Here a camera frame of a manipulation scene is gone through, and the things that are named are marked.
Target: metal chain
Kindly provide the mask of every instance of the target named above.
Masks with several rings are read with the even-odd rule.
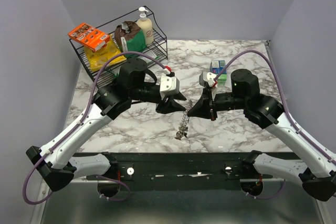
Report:
[[[193,102],[192,100],[188,101],[187,108],[183,112],[182,116],[182,121],[180,123],[180,126],[178,127],[178,132],[176,133],[175,139],[181,140],[182,137],[187,137],[187,131],[188,131],[188,122],[189,122],[189,117],[188,117],[188,111],[193,107]]]

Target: pump dispenser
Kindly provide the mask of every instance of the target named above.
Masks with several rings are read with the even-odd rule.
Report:
[[[153,24],[152,21],[147,18],[146,12],[148,10],[145,9],[145,7],[139,8],[140,18],[136,22],[136,24],[142,29],[143,34],[145,36],[146,45],[149,45],[153,42],[154,36],[153,36]]]

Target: yellow bag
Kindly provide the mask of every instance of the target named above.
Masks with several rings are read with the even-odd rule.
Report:
[[[91,71],[98,71],[105,64],[105,62],[107,62],[113,56],[121,53],[119,48],[115,45],[111,35],[110,37],[111,39],[109,42],[107,42],[106,46],[102,47],[96,52],[92,52],[90,48],[84,47],[84,52],[89,60]],[[120,63],[124,60],[126,60],[126,57],[119,56],[117,59],[111,61],[108,65],[110,66],[116,63]]]

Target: marble table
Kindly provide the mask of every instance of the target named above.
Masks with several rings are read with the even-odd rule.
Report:
[[[169,40],[169,65],[180,80],[180,90],[193,103],[199,99],[202,87],[198,76],[209,68],[212,59],[229,62],[234,55],[246,49],[256,49],[266,55],[262,41],[240,40]],[[272,73],[264,60],[255,54],[240,57],[228,69],[228,80],[219,90],[230,90],[230,73],[246,68],[257,75],[260,91],[279,99]],[[151,70],[160,76],[160,68]],[[68,117],[72,122],[85,108],[92,81],[84,69],[80,70],[75,94]],[[188,138],[175,139],[182,112],[161,115],[155,104],[133,105],[115,121],[99,130],[81,148],[80,152],[284,152],[290,149],[265,130],[249,122],[242,111],[219,112],[214,122],[190,118]]]

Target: black wire shelf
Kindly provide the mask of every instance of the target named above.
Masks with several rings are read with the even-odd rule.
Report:
[[[162,29],[159,27],[158,23],[156,22],[155,15],[150,10],[147,6],[144,6],[149,12],[147,13],[147,17],[152,19],[153,23],[153,36],[154,36],[154,41],[153,43],[149,44],[146,46],[146,48],[141,51],[142,53],[147,53],[147,52],[153,52],[156,55],[156,60],[162,61],[164,59],[168,59],[168,48],[167,48],[167,36],[166,34],[162,31]],[[97,28],[100,28],[100,30],[104,31],[105,33],[107,31],[109,34],[112,34],[114,43],[117,45],[115,39],[114,39],[114,30],[115,28],[120,25],[124,21],[129,21],[129,20],[138,20],[139,18],[139,11],[138,9],[135,9],[129,13],[126,13],[118,18],[115,18],[109,22],[106,22],[105,24],[102,24],[100,26],[97,26]],[[72,39],[69,39],[73,49],[75,50],[80,62],[82,63],[86,73],[89,75],[92,81],[94,81],[98,71],[92,71],[90,69],[90,64],[89,60],[85,55],[83,46],[81,46],[79,43],[75,42]],[[116,72],[118,72],[118,69],[122,64],[124,64],[125,61],[108,66],[105,68],[104,72],[100,75],[97,83],[97,87],[101,88],[103,86],[109,85],[113,79],[116,77]],[[148,67],[153,66],[155,63],[153,61],[148,62]]]

